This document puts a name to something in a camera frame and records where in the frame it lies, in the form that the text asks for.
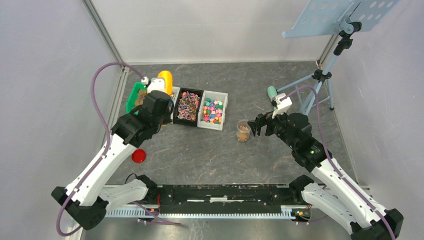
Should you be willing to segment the red jar lid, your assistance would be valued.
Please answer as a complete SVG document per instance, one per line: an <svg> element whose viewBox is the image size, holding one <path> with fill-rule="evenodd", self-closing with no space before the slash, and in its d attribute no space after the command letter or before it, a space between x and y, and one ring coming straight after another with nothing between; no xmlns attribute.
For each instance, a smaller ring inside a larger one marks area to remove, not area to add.
<svg viewBox="0 0 424 240"><path fill-rule="evenodd" d="M132 154L131 154L131 160L134 163L142 163L145 161L147 157L146 152L143 149L136 149Z"/></svg>

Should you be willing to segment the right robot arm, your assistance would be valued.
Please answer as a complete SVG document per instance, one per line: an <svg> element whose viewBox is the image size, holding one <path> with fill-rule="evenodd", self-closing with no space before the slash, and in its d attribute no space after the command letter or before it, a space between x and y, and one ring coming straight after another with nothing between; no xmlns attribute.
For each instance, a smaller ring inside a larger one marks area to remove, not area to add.
<svg viewBox="0 0 424 240"><path fill-rule="evenodd" d="M330 190L327 193L314 180L301 175L289 184L289 199L306 202L342 226L353 240L395 240L404 216L395 208L387 209L367 194L338 164L325 145L312 136L312 126L301 113L259 114L247 122L253 135L276 135L290 149L295 161Z"/></svg>

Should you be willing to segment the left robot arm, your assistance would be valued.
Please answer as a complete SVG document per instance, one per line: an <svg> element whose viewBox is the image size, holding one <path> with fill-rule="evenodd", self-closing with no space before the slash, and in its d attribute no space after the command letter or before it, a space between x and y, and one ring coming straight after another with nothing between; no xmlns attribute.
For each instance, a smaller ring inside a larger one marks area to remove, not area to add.
<svg viewBox="0 0 424 240"><path fill-rule="evenodd" d="M145 96L142 105L120 116L104 146L83 172L67 186L57 186L51 192L61 206L59 213L67 212L79 228L91 230L107 213L123 205L140 200L153 203L157 190L143 182L141 176L114 188L104 186L124 160L159 132L173 107L167 93L154 90Z"/></svg>

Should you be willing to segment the clear plastic jar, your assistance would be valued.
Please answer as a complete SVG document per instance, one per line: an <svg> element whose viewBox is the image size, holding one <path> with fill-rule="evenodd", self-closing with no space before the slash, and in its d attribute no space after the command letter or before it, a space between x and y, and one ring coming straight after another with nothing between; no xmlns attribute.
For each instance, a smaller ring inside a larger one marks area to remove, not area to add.
<svg viewBox="0 0 424 240"><path fill-rule="evenodd" d="M238 142L240 143L244 143L246 142L251 135L251 128L248 125L248 121L247 120L240 120L237 125L237 132L236 132L236 139Z"/></svg>

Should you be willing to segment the orange plastic scoop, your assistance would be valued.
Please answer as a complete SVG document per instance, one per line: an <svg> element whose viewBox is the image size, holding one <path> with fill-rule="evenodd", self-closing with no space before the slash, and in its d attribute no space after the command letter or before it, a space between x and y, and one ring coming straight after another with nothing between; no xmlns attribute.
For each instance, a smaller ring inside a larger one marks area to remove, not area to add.
<svg viewBox="0 0 424 240"><path fill-rule="evenodd" d="M157 75L157 77L163 79L163 81L164 81L163 91L165 93L167 93L169 96L172 96L172 94L173 94L173 76L172 76L172 73L168 70L163 70Z"/></svg>

